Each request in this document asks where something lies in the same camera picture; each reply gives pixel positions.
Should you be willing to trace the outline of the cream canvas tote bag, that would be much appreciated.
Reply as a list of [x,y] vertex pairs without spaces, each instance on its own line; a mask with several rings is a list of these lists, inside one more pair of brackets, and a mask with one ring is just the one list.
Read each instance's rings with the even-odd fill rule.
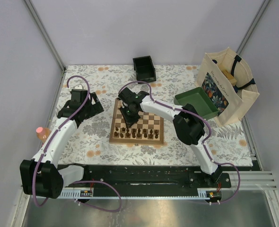
[[[221,69],[234,76],[235,86]],[[260,95],[249,65],[230,48],[204,55],[195,84],[218,109],[215,121],[219,127],[240,121]]]

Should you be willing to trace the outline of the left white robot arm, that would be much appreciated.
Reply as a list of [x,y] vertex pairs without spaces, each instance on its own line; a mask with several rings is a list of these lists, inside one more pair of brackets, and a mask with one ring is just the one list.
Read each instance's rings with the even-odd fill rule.
[[80,124],[103,112],[96,93],[85,89],[71,90],[71,98],[58,112],[55,127],[42,148],[30,160],[20,164],[22,187],[25,194],[56,199],[62,189],[76,182],[79,186],[89,185],[91,176],[83,166],[70,164],[58,169],[58,162],[69,139]]

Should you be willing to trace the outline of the green metal tray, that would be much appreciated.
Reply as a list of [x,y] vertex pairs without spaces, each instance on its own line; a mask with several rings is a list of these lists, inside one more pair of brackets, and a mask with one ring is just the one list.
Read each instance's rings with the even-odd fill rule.
[[205,120],[210,120],[218,114],[218,109],[201,87],[175,95],[174,104],[182,106],[191,104],[198,115]]

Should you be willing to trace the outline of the wooden chess board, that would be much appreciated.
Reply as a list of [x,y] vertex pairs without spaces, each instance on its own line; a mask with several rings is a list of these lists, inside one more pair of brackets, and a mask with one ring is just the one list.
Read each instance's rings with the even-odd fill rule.
[[115,100],[109,142],[115,144],[163,145],[164,119],[153,113],[139,112],[139,120],[127,127],[120,111],[122,101]]

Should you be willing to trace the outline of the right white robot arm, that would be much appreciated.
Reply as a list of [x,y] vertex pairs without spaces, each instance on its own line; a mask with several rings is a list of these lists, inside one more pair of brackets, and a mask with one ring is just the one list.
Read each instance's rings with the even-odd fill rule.
[[199,161],[204,173],[204,183],[208,187],[214,187],[220,182],[222,167],[213,160],[209,147],[205,144],[207,136],[204,127],[207,123],[191,104],[171,105],[154,99],[148,92],[134,93],[127,87],[119,91],[118,98],[123,104],[120,111],[126,127],[138,122],[139,112],[155,114],[172,122],[178,139],[191,147]]

